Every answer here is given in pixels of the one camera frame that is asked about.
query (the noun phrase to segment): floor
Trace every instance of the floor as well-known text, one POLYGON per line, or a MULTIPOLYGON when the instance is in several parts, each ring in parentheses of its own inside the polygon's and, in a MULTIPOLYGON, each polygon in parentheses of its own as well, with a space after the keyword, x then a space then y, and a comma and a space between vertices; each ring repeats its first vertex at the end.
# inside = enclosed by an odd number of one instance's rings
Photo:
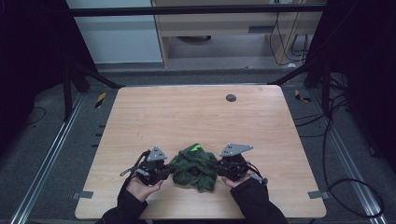
MULTIPOLYGON (((298 39, 294 48, 301 49, 303 42, 298 39)), ((174 38, 169 56, 166 67, 137 67, 132 72, 104 71, 103 75, 128 86, 266 83, 303 63, 301 57, 290 55, 295 62, 278 65, 262 35, 212 36, 208 41, 201 37, 174 38)), ((26 127, 11 144, 13 153, 0 166, 0 223, 9 223, 12 218, 27 220, 27 223, 90 223, 74 217, 77 200, 72 196, 83 188, 117 90, 90 78, 89 81, 92 85, 89 93, 74 91, 75 107, 80 112, 70 127, 64 127, 62 123, 62 86, 37 95, 35 109, 26 127), (98 95, 103 91, 106 92, 104 103, 100 109, 94 108, 98 95), (60 130, 66 131, 65 139, 57 137, 60 130)), ((302 81, 304 74, 282 86, 296 124, 305 123, 322 113, 320 87, 306 90, 302 81), (312 102, 296 99, 295 90, 312 102)), ((332 97, 340 93, 332 91, 332 97)), ((322 173, 323 136, 316 135, 324 132, 326 122, 326 119, 318 119, 298 127, 315 179, 323 191, 326 189, 322 173)), ((333 182, 344 177, 364 179, 380 192, 386 212, 379 218, 363 218, 349 213, 334 199, 327 199, 324 201, 328 209, 326 217, 316 220, 292 218, 290 223, 396 223, 393 196, 396 175, 385 160, 370 156, 367 141, 353 115, 347 111, 347 105, 334 111, 333 126, 325 146, 329 180, 333 182)), ((363 214, 378 208, 378 199, 373 199, 373 194, 361 186, 342 184, 335 190, 348 206, 363 214)))

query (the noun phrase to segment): forearm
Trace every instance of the forearm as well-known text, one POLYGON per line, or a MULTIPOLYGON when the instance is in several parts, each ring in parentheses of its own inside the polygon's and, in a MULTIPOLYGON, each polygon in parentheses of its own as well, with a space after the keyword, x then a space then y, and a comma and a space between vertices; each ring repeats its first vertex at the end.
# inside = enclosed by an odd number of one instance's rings
POLYGON ((105 212, 103 217, 98 220, 96 224, 135 223, 147 206, 148 204, 146 202, 141 203, 134 195, 125 190, 119 205, 105 212))
POLYGON ((264 187, 259 181, 250 178, 231 189, 231 194, 247 223, 288 223, 282 212, 270 203, 267 187, 264 187))

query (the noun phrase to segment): gray carpet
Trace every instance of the gray carpet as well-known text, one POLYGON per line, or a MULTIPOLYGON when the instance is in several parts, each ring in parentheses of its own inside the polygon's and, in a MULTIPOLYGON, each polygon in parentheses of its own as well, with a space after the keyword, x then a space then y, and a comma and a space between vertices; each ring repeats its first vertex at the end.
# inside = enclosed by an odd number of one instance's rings
MULTIPOLYGON (((286 70, 219 70, 219 71, 178 71, 178 72, 143 72, 135 74, 106 74, 111 80, 125 85, 182 85, 182 84, 229 84, 229 83, 265 83, 287 74, 286 70)), ((303 97, 311 97, 310 91, 302 87, 301 77, 295 78, 283 88, 290 112, 294 119, 318 113, 315 103, 307 103, 294 97, 294 90, 299 89, 303 97)), ((74 215, 77 200, 71 198, 74 192, 81 191, 90 170, 100 142, 98 133, 103 132, 111 106, 117 91, 89 78, 92 84, 85 94, 82 107, 62 151, 60 152, 49 177, 39 194, 29 216, 32 223, 79 223, 74 215), (106 98, 101 108, 94 108, 98 95, 105 91, 106 98)), ((29 189, 40 168, 51 143, 62 125, 64 115, 63 89, 56 86, 40 93, 35 106, 45 109, 46 114, 37 123, 26 125, 12 143, 12 153, 1 162, 0 183, 0 219, 4 223, 12 217, 29 189)), ((27 122, 40 119, 43 110, 35 109, 27 122)), ((297 119, 302 123, 312 118, 297 119)), ((353 116, 347 112, 347 106, 338 109, 333 116, 333 127, 340 133, 353 161, 364 175, 367 183, 372 185, 385 200, 385 217, 389 223, 396 223, 395 197, 396 175, 387 162, 373 158, 368 152, 368 145, 353 116)), ((322 120, 298 128, 299 135, 310 136, 323 133, 322 120)), ((322 173, 322 137, 302 137, 307 158, 313 170, 320 190, 326 185, 322 173)), ((326 164, 330 182, 347 177, 343 164, 329 139, 326 145, 326 164)), ((335 192, 349 206, 364 212, 351 184, 343 184, 335 192)), ((327 215, 314 223, 371 223, 367 218, 357 217, 334 201, 325 200, 327 215)), ((310 219, 291 219, 291 223, 309 223, 310 219)))

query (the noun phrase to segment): green cloth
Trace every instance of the green cloth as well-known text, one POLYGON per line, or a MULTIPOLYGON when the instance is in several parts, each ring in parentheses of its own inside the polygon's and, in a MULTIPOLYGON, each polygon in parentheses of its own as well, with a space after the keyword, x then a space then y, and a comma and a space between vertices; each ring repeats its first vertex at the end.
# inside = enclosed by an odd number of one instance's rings
POLYGON ((179 151, 169 163, 176 167, 173 175, 175 184, 190 184, 200 191, 213 191, 218 174, 211 164, 217 162, 213 153, 205 152, 199 144, 194 144, 179 151))

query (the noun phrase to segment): wall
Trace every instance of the wall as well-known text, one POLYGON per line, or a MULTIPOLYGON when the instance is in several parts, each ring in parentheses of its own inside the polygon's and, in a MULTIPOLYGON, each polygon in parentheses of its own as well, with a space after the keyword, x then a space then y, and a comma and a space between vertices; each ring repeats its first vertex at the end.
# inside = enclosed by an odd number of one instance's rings
MULTIPOLYGON (((151 7, 149 0, 67 0, 70 8, 151 7)), ((76 18, 93 61, 161 63, 153 16, 76 18)))

